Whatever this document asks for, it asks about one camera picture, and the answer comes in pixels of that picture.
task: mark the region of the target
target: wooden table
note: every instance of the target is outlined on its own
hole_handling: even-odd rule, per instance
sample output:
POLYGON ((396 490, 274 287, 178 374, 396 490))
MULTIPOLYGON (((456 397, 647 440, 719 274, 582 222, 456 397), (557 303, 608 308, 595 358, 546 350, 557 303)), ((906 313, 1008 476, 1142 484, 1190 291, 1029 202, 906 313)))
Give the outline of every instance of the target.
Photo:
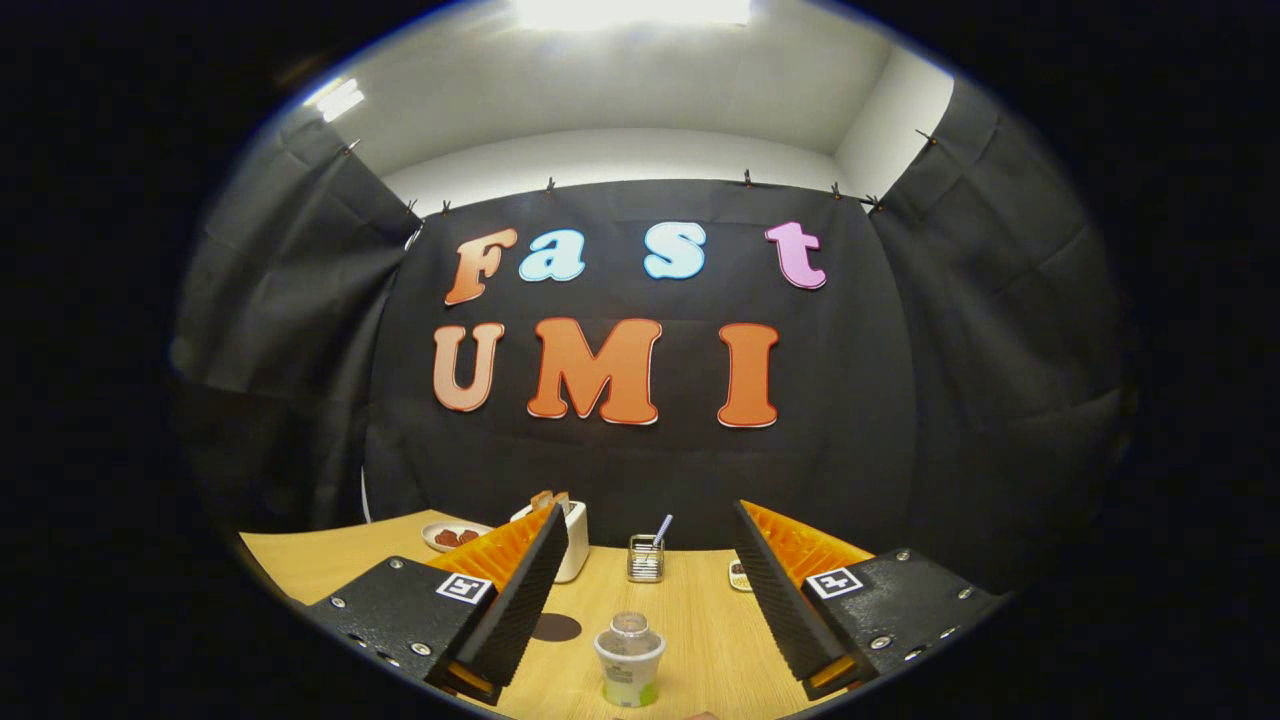
MULTIPOLYGON (((428 510, 334 530, 241 538, 285 594, 311 605, 390 555, 420 562, 436 557, 421 529, 453 519, 428 510)), ((733 556, 732 550, 667 551, 663 582, 644 584, 626 579, 625 548, 593 546, 579 577, 553 585, 544 609, 573 618, 582 633, 566 642, 529 641, 495 710, 539 720, 681 720, 699 712, 754 720, 818 705, 791 678, 755 597, 730 587, 733 556), (643 612, 667 638, 658 701, 648 707, 617 707, 600 694, 591 641, 623 610, 643 612)))

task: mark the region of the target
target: light fixture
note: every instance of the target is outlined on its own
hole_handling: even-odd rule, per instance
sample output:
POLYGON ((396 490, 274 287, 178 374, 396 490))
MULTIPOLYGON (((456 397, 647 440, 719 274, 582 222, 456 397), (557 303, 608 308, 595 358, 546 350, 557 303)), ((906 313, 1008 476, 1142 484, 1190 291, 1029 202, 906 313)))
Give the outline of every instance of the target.
POLYGON ((745 26, 751 0, 512 0, 521 23, 538 29, 599 29, 660 22, 745 26))
POLYGON ((303 105, 315 105, 316 109, 324 113, 325 122, 332 123, 338 115, 351 110, 364 99, 365 94, 356 88, 356 78, 346 82, 342 82, 340 78, 334 78, 311 94, 311 97, 307 97, 303 105))

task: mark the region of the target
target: white wall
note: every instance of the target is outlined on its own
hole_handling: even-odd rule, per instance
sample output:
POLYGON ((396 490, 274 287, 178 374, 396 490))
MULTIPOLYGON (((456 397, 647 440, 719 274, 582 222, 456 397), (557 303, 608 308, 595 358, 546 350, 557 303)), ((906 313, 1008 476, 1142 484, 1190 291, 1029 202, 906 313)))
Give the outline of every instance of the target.
POLYGON ((419 215, 557 187, 630 179, 751 179, 829 191, 847 181, 835 159, 790 145, 685 129, 589 129, 468 147, 383 178, 419 215))
POLYGON ((392 173, 383 182, 419 215, 547 187, 628 179, 751 179, 845 195, 884 196, 951 101, 954 78, 895 47, 835 156, 735 135, 686 129, 588 129, 468 147, 392 173))
POLYGON ((948 73, 893 47, 884 73, 836 150, 836 163, 849 178, 840 190, 883 197, 928 142, 915 131, 933 133, 954 88, 955 78, 948 73))

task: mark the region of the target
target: letter s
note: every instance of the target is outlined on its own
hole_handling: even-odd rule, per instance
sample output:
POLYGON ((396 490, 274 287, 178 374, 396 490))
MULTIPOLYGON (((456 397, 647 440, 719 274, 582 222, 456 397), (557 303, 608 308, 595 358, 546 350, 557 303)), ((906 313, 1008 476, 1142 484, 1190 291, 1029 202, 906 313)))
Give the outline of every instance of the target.
POLYGON ((652 278, 691 278, 703 269, 705 256, 699 245, 707 242, 707 231, 698 223, 658 223, 644 236, 644 246, 653 255, 644 259, 652 278))

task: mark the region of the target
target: white toaster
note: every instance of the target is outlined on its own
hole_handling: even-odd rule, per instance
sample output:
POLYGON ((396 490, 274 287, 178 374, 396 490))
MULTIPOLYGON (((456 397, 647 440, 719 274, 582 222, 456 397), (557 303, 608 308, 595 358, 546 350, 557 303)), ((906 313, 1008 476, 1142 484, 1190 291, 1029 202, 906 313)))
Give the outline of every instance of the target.
MULTIPOLYGON (((526 505, 520 512, 511 516, 512 520, 518 520, 529 511, 532 506, 526 505)), ((586 555, 591 551, 591 543, 586 537, 586 503, 579 502, 576 500, 568 501, 568 509, 564 515, 564 524, 568 525, 568 548, 564 551, 564 559, 561 560, 561 569, 556 573, 557 583, 567 583, 577 577, 579 571, 582 569, 582 564, 586 562, 586 555)))

